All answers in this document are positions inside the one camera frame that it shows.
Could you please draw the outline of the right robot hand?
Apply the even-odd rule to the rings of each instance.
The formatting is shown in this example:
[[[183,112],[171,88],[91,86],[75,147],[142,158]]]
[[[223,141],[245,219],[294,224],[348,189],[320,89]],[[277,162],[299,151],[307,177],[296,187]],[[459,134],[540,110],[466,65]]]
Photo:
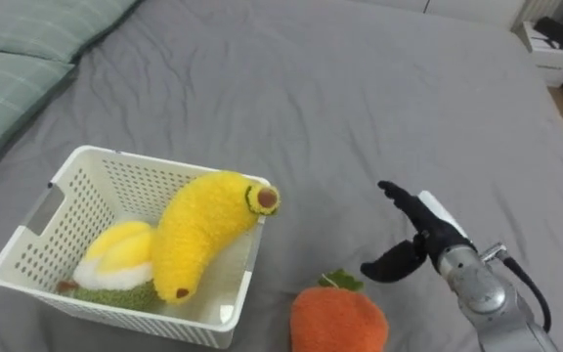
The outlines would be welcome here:
[[[439,271],[442,256],[457,247],[478,252],[471,240],[465,238],[455,225],[436,215],[420,196],[413,196],[389,180],[380,180],[377,187],[408,217],[416,234],[411,240],[392,246],[377,259],[363,262],[360,272],[365,277],[374,282],[391,284],[412,274],[427,259]]]

